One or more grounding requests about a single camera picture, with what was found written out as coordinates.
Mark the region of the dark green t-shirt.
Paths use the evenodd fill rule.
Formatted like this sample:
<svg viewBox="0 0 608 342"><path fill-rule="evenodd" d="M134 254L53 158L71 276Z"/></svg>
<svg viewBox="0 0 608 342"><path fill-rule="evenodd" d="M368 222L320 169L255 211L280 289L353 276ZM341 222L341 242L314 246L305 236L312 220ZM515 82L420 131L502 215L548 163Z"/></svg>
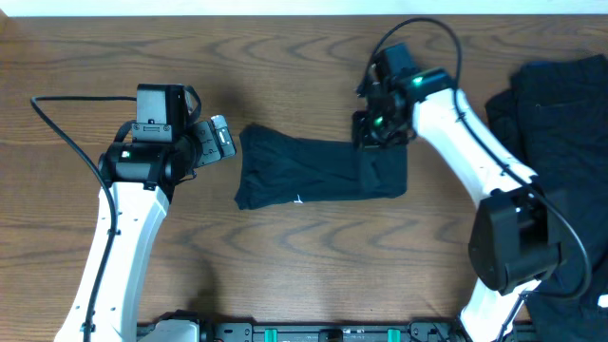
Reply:
<svg viewBox="0 0 608 342"><path fill-rule="evenodd" d="M349 142L294 138L251 124L239 134L240 185L235 202L255 210L288 202L397 198L407 191L403 145L357 150Z"/></svg>

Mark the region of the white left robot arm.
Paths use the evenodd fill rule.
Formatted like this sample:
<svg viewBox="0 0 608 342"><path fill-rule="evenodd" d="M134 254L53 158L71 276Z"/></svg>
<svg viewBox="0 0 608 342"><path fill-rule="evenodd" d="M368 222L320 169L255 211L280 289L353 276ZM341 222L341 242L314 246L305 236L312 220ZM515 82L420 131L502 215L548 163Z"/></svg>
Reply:
<svg viewBox="0 0 608 342"><path fill-rule="evenodd" d="M125 123L100 157L103 186L85 270L58 341L134 341L154 240L175 187L236 153L224 116L182 131Z"/></svg>

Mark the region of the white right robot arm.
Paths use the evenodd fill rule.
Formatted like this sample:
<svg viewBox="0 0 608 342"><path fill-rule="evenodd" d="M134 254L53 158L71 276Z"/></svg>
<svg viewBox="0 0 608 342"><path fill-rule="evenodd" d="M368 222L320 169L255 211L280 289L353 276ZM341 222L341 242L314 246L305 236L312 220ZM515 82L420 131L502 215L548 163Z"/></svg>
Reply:
<svg viewBox="0 0 608 342"><path fill-rule="evenodd" d="M525 297L567 258L570 225L552 202L561 191L498 141L442 68L368 71L357 94L366 102L360 146L422 138L469 194L476 214L468 255L477 280L459 323L469 341L504 338Z"/></svg>

